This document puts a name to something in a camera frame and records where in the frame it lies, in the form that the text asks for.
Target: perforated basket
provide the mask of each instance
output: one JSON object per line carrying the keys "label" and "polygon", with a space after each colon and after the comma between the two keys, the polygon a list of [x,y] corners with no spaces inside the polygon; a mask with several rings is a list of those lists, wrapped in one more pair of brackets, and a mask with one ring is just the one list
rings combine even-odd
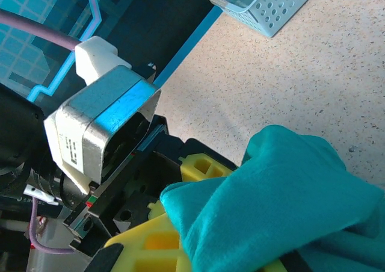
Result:
{"label": "perforated basket", "polygon": [[224,12],[272,37],[307,0],[210,0]]}

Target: blue led light strip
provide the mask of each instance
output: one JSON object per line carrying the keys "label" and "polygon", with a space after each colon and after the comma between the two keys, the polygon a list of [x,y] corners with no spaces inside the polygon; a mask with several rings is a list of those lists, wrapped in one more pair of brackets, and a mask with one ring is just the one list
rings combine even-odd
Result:
{"label": "blue led light strip", "polygon": [[[96,28],[102,22],[102,16],[100,15],[100,9],[99,9],[99,4],[97,3],[97,0],[88,0],[88,1],[90,3],[90,8],[91,8],[93,18],[90,24],[88,25],[88,27],[83,32],[82,36],[80,37],[80,41],[89,39],[94,34]],[[70,70],[74,62],[75,62],[75,53],[71,52],[70,55],[65,60],[65,62],[63,63],[63,65],[60,67],[60,70],[55,75],[54,79],[49,84],[49,86],[48,87],[44,87],[42,85],[35,86],[29,93],[27,99],[30,102],[34,102],[40,93],[44,93],[48,96],[52,96],[55,93],[58,86],[63,81],[63,78],[67,75],[67,72]]]}

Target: teal cloth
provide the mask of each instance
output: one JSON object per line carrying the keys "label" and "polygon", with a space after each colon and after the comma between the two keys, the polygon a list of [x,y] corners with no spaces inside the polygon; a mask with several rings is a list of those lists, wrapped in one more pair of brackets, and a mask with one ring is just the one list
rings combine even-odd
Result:
{"label": "teal cloth", "polygon": [[383,191],[322,138],[268,126],[226,178],[168,186],[161,202],[194,272],[252,272],[370,218]]}

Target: wire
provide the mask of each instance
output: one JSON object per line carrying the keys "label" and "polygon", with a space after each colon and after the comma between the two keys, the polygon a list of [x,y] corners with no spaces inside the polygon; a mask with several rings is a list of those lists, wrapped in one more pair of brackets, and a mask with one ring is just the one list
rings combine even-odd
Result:
{"label": "wire", "polygon": [[72,254],[74,251],[72,249],[58,249],[58,248],[49,248],[41,245],[36,238],[36,216],[37,216],[37,199],[32,197],[32,213],[31,221],[29,223],[29,239],[31,244],[39,251],[48,253],[48,254]]}
{"label": "wire", "polygon": [[42,39],[48,40],[49,42],[55,43],[56,45],[62,46],[70,51],[73,51],[75,46],[80,43],[79,40],[74,39],[67,34],[53,30],[52,28],[39,22],[1,8],[0,23],[31,33],[34,36],[41,37]]}

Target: speckled countertop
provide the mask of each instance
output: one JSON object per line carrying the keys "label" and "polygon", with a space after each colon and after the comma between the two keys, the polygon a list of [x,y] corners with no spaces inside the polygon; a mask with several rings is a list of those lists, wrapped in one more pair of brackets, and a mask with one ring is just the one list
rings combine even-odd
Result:
{"label": "speckled countertop", "polygon": [[385,0],[309,0],[268,39],[223,14],[162,89],[170,132],[237,164],[269,124],[326,138],[385,188]]}

